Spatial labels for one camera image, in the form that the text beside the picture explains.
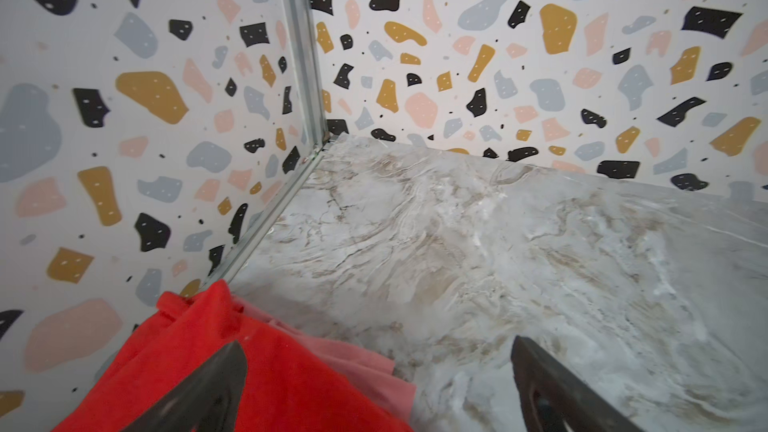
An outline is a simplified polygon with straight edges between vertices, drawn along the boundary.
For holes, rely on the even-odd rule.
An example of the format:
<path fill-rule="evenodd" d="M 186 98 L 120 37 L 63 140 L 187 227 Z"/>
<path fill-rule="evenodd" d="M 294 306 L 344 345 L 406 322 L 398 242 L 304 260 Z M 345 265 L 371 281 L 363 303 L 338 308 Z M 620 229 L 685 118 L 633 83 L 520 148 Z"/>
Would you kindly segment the red t-shirt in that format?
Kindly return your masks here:
<path fill-rule="evenodd" d="M 186 298 L 166 292 L 129 337 L 63 431 L 125 429 L 226 344 L 248 374 L 234 431 L 405 431 L 409 424 L 359 392 L 287 334 L 236 309 L 217 282 Z"/>

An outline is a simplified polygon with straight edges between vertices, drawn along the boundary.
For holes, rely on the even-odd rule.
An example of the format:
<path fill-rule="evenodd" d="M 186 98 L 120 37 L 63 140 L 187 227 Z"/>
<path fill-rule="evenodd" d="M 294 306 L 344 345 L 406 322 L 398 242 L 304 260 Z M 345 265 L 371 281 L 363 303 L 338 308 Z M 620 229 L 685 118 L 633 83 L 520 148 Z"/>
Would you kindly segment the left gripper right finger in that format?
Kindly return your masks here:
<path fill-rule="evenodd" d="M 514 339 L 510 361 L 527 430 L 641 431 L 531 338 Z"/>

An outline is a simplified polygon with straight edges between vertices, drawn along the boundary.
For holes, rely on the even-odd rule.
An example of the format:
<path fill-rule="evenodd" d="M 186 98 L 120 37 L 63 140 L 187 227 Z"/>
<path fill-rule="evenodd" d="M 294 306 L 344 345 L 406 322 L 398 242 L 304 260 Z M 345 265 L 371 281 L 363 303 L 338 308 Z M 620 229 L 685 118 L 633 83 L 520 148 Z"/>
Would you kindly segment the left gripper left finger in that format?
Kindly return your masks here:
<path fill-rule="evenodd" d="M 246 354 L 239 342 L 232 341 L 125 429 L 232 432 L 247 374 Z"/>

